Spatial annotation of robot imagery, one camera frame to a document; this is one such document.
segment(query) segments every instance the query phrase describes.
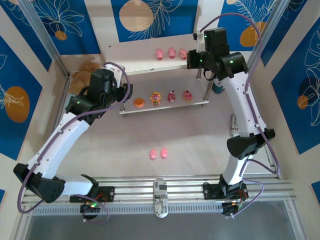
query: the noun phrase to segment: wall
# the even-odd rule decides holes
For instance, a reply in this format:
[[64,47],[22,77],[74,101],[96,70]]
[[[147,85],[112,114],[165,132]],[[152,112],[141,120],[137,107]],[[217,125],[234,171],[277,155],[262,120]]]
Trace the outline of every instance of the wall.
[[1,37],[42,85],[42,92],[17,161],[0,154],[0,189],[6,192],[0,207],[0,235],[1,239],[7,240],[18,215],[16,202],[21,186],[13,174],[13,168],[17,162],[26,163],[51,134],[64,78],[56,70],[54,63],[49,72],[46,71],[1,7],[0,22]]
[[320,145],[298,154],[271,81],[319,17],[320,1],[308,0],[268,65],[264,68],[260,62],[252,78],[260,113],[268,127],[275,129],[276,137],[272,145],[280,161],[282,177],[293,183],[298,206],[311,239],[319,239],[320,235],[320,205],[311,187],[311,183],[320,180]]

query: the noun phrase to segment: pink toy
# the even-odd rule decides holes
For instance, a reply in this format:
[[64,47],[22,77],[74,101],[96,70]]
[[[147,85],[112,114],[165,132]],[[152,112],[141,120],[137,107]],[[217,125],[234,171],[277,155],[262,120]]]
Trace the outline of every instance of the pink toy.
[[151,159],[155,159],[156,156],[157,156],[157,151],[156,151],[154,148],[151,149],[151,151],[150,151],[150,158],[151,158]]
[[161,60],[164,57],[164,51],[162,51],[161,48],[158,48],[155,51],[155,56],[156,56],[157,59]]
[[185,102],[190,102],[192,98],[193,98],[192,93],[189,90],[186,90],[183,92],[183,100]]
[[172,59],[176,56],[176,50],[173,47],[169,47],[168,56]]
[[180,58],[182,59],[187,59],[187,50],[185,50],[184,48],[181,48],[180,51],[179,51],[179,55],[180,55]]
[[168,93],[168,99],[167,99],[167,101],[168,101],[169,103],[174,103],[175,100],[176,100],[176,94],[175,94],[175,91],[172,90],[171,92]]
[[161,157],[163,159],[165,159],[167,157],[167,155],[168,155],[168,150],[164,147],[164,148],[161,149],[161,153],[160,154],[161,154]]

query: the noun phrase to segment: floor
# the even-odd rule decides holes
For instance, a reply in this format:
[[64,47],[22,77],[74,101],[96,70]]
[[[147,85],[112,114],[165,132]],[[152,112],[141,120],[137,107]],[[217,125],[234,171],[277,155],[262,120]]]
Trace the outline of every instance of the floor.
[[[138,75],[130,78],[133,84],[141,80]],[[92,177],[221,174],[230,155],[226,142],[231,137],[232,113],[226,92],[212,92],[205,107],[177,107],[127,117],[111,110],[76,141],[57,173]],[[158,155],[150,160],[153,148]],[[160,157],[161,148],[167,148],[167,159]],[[269,164],[264,148],[255,159]],[[245,173],[267,172],[251,164]]]

